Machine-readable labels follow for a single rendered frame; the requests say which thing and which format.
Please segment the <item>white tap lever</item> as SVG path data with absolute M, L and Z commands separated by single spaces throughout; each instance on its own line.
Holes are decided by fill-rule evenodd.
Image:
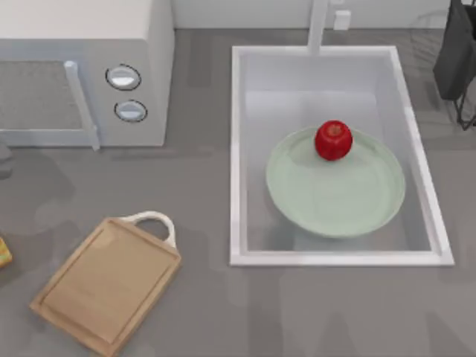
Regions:
M 334 30 L 348 30 L 351 23 L 351 11 L 350 10 L 337 10 L 335 12 Z

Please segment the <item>small microwave knob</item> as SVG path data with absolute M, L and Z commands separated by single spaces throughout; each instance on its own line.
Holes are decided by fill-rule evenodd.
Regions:
M 137 100 L 116 103 L 114 112 L 119 119 L 128 123 L 139 123 L 148 115 L 146 106 Z

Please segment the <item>pale microwave oven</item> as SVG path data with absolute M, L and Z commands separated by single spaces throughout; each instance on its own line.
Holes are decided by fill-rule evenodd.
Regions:
M 0 141 L 11 147 L 91 147 L 65 74 L 75 61 L 100 148 L 164 143 L 174 57 L 170 0 L 0 0 Z M 141 74 L 118 91 L 107 68 Z M 137 100 L 139 123 L 114 112 Z

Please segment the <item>tall white tap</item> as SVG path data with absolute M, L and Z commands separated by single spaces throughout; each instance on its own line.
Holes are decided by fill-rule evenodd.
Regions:
M 312 0 L 309 17 L 307 49 L 312 57 L 319 55 L 325 28 L 329 0 Z

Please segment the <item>yellow sponge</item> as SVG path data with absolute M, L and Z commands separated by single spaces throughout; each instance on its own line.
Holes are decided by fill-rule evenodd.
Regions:
M 0 237 L 0 268 L 3 268 L 13 261 L 13 255 L 11 254 L 6 242 Z

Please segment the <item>wooden cutting board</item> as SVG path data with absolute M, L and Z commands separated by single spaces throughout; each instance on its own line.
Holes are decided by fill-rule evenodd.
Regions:
M 102 357 L 116 357 L 181 265 L 173 221 L 145 211 L 104 219 L 30 308 Z

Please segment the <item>large microwave knob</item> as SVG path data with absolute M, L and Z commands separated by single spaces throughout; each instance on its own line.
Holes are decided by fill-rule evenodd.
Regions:
M 106 82 L 118 91 L 133 91 L 141 85 L 142 79 L 139 71 L 127 64 L 120 64 L 107 68 Z

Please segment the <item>pale green plate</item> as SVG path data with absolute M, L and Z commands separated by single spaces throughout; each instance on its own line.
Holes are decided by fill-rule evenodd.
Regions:
M 353 129 L 350 152 L 326 161 L 314 148 L 315 129 L 287 135 L 271 151 L 266 186 L 274 206 L 293 224 L 322 237 L 370 234 L 398 214 L 405 174 L 378 138 Z

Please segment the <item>red apple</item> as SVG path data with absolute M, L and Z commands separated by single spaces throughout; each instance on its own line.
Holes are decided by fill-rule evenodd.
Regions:
M 328 120 L 317 130 L 314 142 L 315 150 L 322 159 L 337 161 L 350 152 L 353 135 L 344 122 Z

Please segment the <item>white sink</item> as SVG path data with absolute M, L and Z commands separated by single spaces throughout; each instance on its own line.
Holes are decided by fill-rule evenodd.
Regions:
M 230 253 L 233 266 L 452 266 L 454 257 L 393 46 L 235 46 L 231 72 Z M 266 164 L 298 130 L 328 120 L 378 138 L 399 160 L 405 199 L 382 228 L 322 237 L 273 204 Z

